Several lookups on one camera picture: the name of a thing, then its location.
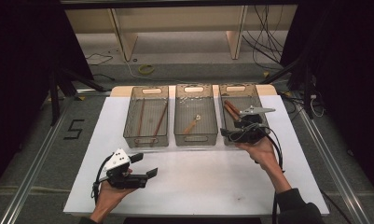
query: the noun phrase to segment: black tape mark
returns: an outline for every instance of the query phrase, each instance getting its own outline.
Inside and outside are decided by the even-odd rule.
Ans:
[[[73,129],[74,122],[83,122],[85,121],[84,119],[73,119],[71,121],[70,127],[68,127],[68,132],[77,132],[78,134],[76,137],[64,137],[63,140],[73,140],[73,139],[78,139],[79,135],[82,133],[82,129]]]

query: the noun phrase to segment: transparent gray bin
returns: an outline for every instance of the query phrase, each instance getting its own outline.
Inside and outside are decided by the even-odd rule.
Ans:
[[[262,107],[256,90],[256,83],[219,85],[219,99],[222,127],[229,131],[239,131],[240,129],[235,128],[232,116],[224,107],[224,102],[226,100],[230,101],[239,110],[244,110],[251,105]],[[260,114],[259,116],[262,118],[262,123],[268,126],[265,114]],[[226,146],[234,145],[227,137],[224,137],[224,144]]]
[[[167,147],[169,87],[133,87],[123,137],[132,147]]]
[[[174,115],[175,143],[178,146],[214,146],[217,135],[212,85],[177,85]]]

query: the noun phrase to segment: person's right hand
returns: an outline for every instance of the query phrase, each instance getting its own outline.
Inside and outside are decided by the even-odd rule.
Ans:
[[[263,170],[268,166],[278,164],[274,154],[273,144],[268,137],[264,137],[255,144],[236,143],[236,147],[244,149],[250,154],[250,158],[260,164]]]

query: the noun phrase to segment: black stand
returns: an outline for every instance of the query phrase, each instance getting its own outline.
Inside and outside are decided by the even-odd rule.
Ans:
[[[306,113],[312,119],[312,108],[310,107],[310,100],[312,95],[312,70],[310,64],[313,58],[317,56],[321,48],[325,47],[326,41],[332,33],[332,24],[339,19],[344,0],[332,0],[328,5],[320,19],[314,26],[305,48],[300,53],[298,59],[290,63],[283,70],[277,72],[272,77],[260,82],[261,84],[270,84],[279,77],[292,72],[292,76],[288,80],[288,88],[294,91],[299,88],[300,84],[304,83],[303,103]]]
[[[100,85],[97,85],[91,80],[88,80],[84,77],[81,77],[79,74],[66,69],[66,68],[57,68],[52,71],[49,76],[49,90],[50,98],[52,104],[52,123],[54,125],[58,120],[61,112],[59,107],[59,96],[57,86],[59,86],[65,96],[75,96],[76,88],[74,87],[71,79],[80,81],[81,83],[94,88],[97,91],[111,91],[111,89],[106,89]]]

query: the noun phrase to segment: floor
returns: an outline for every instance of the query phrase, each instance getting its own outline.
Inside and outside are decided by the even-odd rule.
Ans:
[[[258,37],[257,32],[250,34]],[[249,34],[245,32],[244,36],[254,43]],[[283,43],[286,32],[277,31],[275,36]],[[213,83],[258,82],[263,80],[265,75],[274,74],[280,67],[262,54],[254,53],[253,58],[252,48],[245,40],[242,42],[239,59],[231,60],[225,32],[139,34],[132,59],[128,64],[121,60],[118,44],[113,35],[78,35],[77,38],[88,58],[92,73],[96,75],[95,82],[107,88],[117,85],[146,85],[153,82],[174,84],[199,81],[201,78]],[[267,39],[261,39],[260,42],[266,45]],[[256,63],[271,69],[259,67]],[[148,76],[139,75],[137,68],[141,64],[154,65],[155,72]],[[288,78],[289,75],[273,83],[277,91],[287,91],[285,84]],[[64,120],[58,129],[50,127],[50,101],[46,101],[22,144],[22,151],[15,155],[0,180],[0,223],[7,215],[7,208],[15,199],[18,187],[26,183],[28,174],[34,171],[31,169],[32,164],[38,164],[36,175],[31,179],[31,187],[25,194],[26,198],[17,206],[13,216],[15,223],[78,222],[78,217],[65,214],[62,208],[73,186],[79,164],[83,160],[108,92],[87,91],[89,88],[78,82],[75,85],[79,89],[78,97],[60,101],[62,108],[67,110],[63,111]],[[293,94],[294,97],[298,97],[299,92]],[[339,206],[352,223],[374,223],[374,188],[353,156],[348,154],[347,145],[334,126],[330,114],[321,115],[323,108],[315,107],[317,111],[313,115],[313,124],[322,135],[327,149],[335,160],[335,166],[341,170],[346,184],[359,202],[358,206],[363,211],[359,215],[366,215],[367,218],[362,220],[369,222],[355,218],[355,211],[344,197],[339,181],[323,159],[317,141],[310,134],[309,122],[303,117],[304,112],[292,101],[284,100],[284,104],[319,188]],[[83,131],[77,139],[66,140],[66,137],[73,135],[68,129],[70,123],[76,119],[83,121],[75,122],[73,127]],[[54,138],[50,139],[50,144],[43,146],[43,143],[48,141],[48,133],[54,133]],[[41,155],[40,152],[45,147],[48,152],[42,155],[42,163],[37,163],[35,158]],[[325,222],[347,223],[335,205],[328,199],[326,202],[331,214],[324,217]],[[122,217],[110,216],[106,223],[121,223],[122,220]],[[270,218],[263,217],[261,221],[270,223]]]

